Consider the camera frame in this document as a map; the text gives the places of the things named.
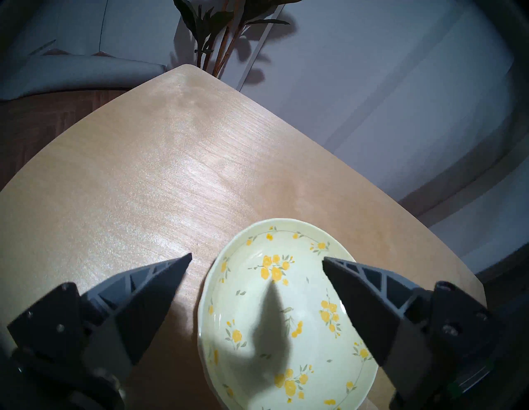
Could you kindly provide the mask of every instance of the floor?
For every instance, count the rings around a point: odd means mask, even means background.
[[[69,91],[0,103],[0,190],[55,137],[124,93]]]

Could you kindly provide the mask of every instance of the yellow flower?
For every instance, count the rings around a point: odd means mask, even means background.
[[[273,267],[272,268],[272,280],[274,282],[278,282],[281,280],[281,277],[283,276],[283,272],[281,272],[281,269],[279,269],[278,267]]]
[[[285,382],[285,375],[284,374],[276,375],[273,378],[273,382],[277,388],[283,387],[283,383]]]
[[[265,255],[263,258],[263,266],[265,268],[269,268],[271,264],[272,264],[272,258]]]
[[[331,315],[329,314],[329,312],[321,311],[321,312],[320,312],[320,315],[321,315],[322,320],[323,320],[324,322],[328,322],[328,321],[331,319]]]
[[[232,339],[235,343],[240,342],[242,340],[242,334],[238,330],[234,330],[232,333]]]
[[[296,382],[293,380],[287,380],[285,382],[285,392],[287,396],[294,396],[296,394]]]

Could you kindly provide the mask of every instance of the yellow flower pattern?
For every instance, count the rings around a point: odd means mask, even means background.
[[[230,321],[226,322],[226,324],[229,327],[235,326],[235,319],[233,319],[231,322]],[[244,342],[241,344],[242,333],[240,330],[234,329],[233,332],[230,332],[230,330],[226,328],[226,333],[228,334],[228,337],[225,339],[232,342],[233,350],[238,350],[239,348],[246,347],[247,342]]]
[[[291,307],[287,307],[285,309],[283,309],[282,311],[280,311],[280,313],[283,313],[284,316],[285,316],[285,321],[284,321],[284,324],[285,324],[285,331],[284,331],[284,336],[286,337],[289,333],[290,333],[290,329],[292,328],[292,326],[295,326],[296,325],[296,322],[294,321],[294,318],[292,317],[292,315],[288,315],[288,313],[292,312],[294,309],[291,308]],[[296,337],[298,337],[301,333],[303,332],[303,321],[299,321],[297,323],[297,327],[296,327],[296,330],[293,331],[290,336],[292,336],[294,339]]]
[[[329,252],[329,246],[331,246],[330,242],[311,242],[311,247],[309,250],[319,255],[322,252]]]
[[[303,392],[305,388],[301,385],[305,385],[308,382],[307,366],[299,366],[299,374],[297,376],[294,376],[292,369],[287,369],[285,373],[278,374],[274,377],[274,384],[277,388],[285,387],[285,394],[288,396],[287,403],[292,403],[292,398],[295,397],[296,390],[299,390],[297,396],[299,399],[305,398],[305,393]]]
[[[257,265],[248,269],[255,270],[257,268],[261,268],[261,278],[268,280],[268,278],[272,276],[272,281],[277,283],[283,279],[283,276],[287,275],[285,272],[290,269],[290,265],[292,263],[295,263],[295,260],[294,257],[290,255],[264,255],[262,265]],[[284,279],[282,283],[283,285],[288,286],[287,279]]]
[[[227,258],[226,256],[222,259],[222,263],[221,263],[221,273],[223,274],[220,279],[218,280],[219,283],[224,283],[224,280],[228,279],[228,273],[231,272],[231,269],[229,267],[229,262],[230,262],[230,259]]]
[[[264,236],[263,239],[273,241],[275,234],[278,232],[285,231],[278,231],[276,226],[271,226],[268,232],[248,237],[245,242],[242,243],[242,245],[251,246],[260,235]],[[303,235],[301,232],[292,233],[292,239],[294,240],[298,240],[303,237],[306,236]],[[322,252],[329,252],[329,242],[318,242],[312,238],[309,239],[312,240],[310,247],[312,253],[316,253],[319,256]],[[220,264],[220,271],[222,275],[219,279],[219,282],[221,283],[224,283],[225,280],[228,279],[228,274],[231,272],[229,262],[230,258],[224,257]],[[293,263],[295,263],[295,260],[294,257],[292,257],[291,255],[265,255],[262,260],[262,265],[248,269],[256,270],[260,268],[259,272],[263,280],[268,280],[269,278],[271,278],[274,283],[281,282],[284,286],[288,286],[289,281],[287,278],[285,278],[285,276],[286,272],[291,268]],[[335,339],[338,338],[341,332],[339,323],[340,315],[339,313],[337,313],[337,304],[331,303],[328,292],[327,300],[321,301],[321,308],[322,309],[319,311],[321,319],[325,322],[325,326],[329,328],[329,331],[334,334]],[[288,335],[290,333],[290,336],[295,339],[303,332],[303,321],[297,322],[296,325],[294,318],[291,315],[287,317],[287,314],[293,310],[293,308],[287,307],[281,312],[285,314],[286,334]],[[213,300],[211,300],[211,304],[208,306],[207,312],[209,315],[214,314]],[[226,333],[228,337],[226,337],[225,339],[232,343],[233,349],[238,350],[239,348],[246,347],[247,342],[244,341],[242,332],[239,329],[235,329],[235,320],[227,321],[226,324],[228,325],[228,327],[226,328]],[[296,326],[295,330],[293,330],[292,332],[290,332],[291,326]],[[373,357],[370,355],[369,351],[363,346],[363,342],[355,342],[353,348],[355,350],[355,353],[353,353],[353,355],[358,356],[362,360],[362,367],[367,360],[372,360]],[[214,363],[217,366],[218,360],[218,350],[212,350],[210,348],[208,360],[209,363]],[[300,366],[299,374],[296,376],[294,376],[294,371],[292,369],[287,369],[285,370],[285,373],[278,374],[274,377],[274,384],[277,388],[285,388],[287,403],[292,403],[293,399],[296,398],[305,399],[305,393],[303,390],[309,381],[308,375],[312,373],[314,373],[312,365],[305,365],[305,367]],[[357,388],[355,383],[356,381],[347,381],[345,383],[347,395]],[[226,394],[229,396],[229,398],[235,401],[235,394],[233,390],[228,385],[223,384],[223,387],[225,388]],[[344,402],[346,398],[347,396],[340,403],[338,403],[338,406],[336,406],[336,400],[334,399],[324,400],[324,404],[333,406],[334,410],[341,410],[340,405]]]
[[[337,339],[342,331],[340,329],[340,324],[338,323],[340,315],[336,313],[338,306],[331,303],[331,300],[329,299],[329,291],[327,291],[327,300],[322,300],[320,305],[323,308],[320,310],[320,317],[322,318],[322,321],[325,322],[325,326],[329,327],[331,333],[334,333],[334,338]]]

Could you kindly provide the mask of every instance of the plant stem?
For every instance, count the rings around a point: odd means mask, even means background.
[[[200,63],[202,62],[202,52],[199,50],[197,52],[197,67],[200,68]]]
[[[235,0],[235,4],[233,6],[233,18],[235,19],[235,16],[237,15],[237,11],[239,11],[239,5],[241,3],[241,0]],[[213,76],[216,77],[218,73],[221,71],[222,65],[221,61],[223,60],[222,54],[224,53],[224,49],[226,48],[226,43],[228,42],[228,37],[230,36],[231,27],[233,24],[233,20],[228,23],[226,26],[226,30],[224,31],[224,36],[222,37],[222,42],[220,47],[218,48],[217,53],[217,59],[215,61],[215,67],[213,68]]]
[[[226,9],[228,8],[228,3],[229,3],[229,2],[230,2],[230,0],[224,0],[224,4],[222,5],[222,11],[223,11],[223,12],[225,12]],[[208,40],[208,43],[209,43],[208,48],[210,48],[210,49],[213,48],[213,45],[215,44],[215,39],[216,39],[216,37],[215,37],[214,39],[211,39],[211,38],[210,38],[210,39]],[[208,66],[208,64],[209,64],[209,60],[210,60],[210,58],[211,58],[211,54],[213,54],[213,53],[212,53],[212,52],[211,52],[211,53],[208,53],[208,54],[206,55],[206,58],[204,59],[204,65],[203,65],[203,67],[202,67],[202,69],[203,69],[204,71],[207,71],[207,66]]]
[[[207,65],[209,64],[209,59],[211,58],[211,54],[212,53],[207,53],[206,57],[204,58],[204,64],[202,65],[202,69],[204,71],[207,71]]]
[[[228,61],[228,58],[230,58],[231,53],[233,52],[233,49],[235,48],[235,42],[237,41],[237,39],[238,39],[239,36],[241,35],[241,32],[242,32],[243,27],[241,27],[241,26],[239,25],[239,27],[237,27],[237,30],[235,30],[235,33],[233,33],[232,41],[230,42],[230,45],[228,46],[228,49],[226,50],[226,54],[224,55],[224,57],[222,58],[221,63],[220,63],[219,66],[218,66],[218,70],[217,70],[217,73],[215,74],[215,77],[217,76],[217,74],[218,74],[219,72],[221,72],[222,67],[224,67],[224,65],[225,65],[226,62]]]

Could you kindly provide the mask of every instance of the screw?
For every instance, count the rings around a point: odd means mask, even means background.
[[[452,325],[443,326],[443,332],[450,336],[457,336],[459,334],[458,330]]]
[[[486,315],[485,313],[483,313],[483,312],[478,312],[478,313],[476,313],[476,317],[477,317],[478,319],[483,320],[483,321],[486,321],[486,320],[488,319],[487,315]]]

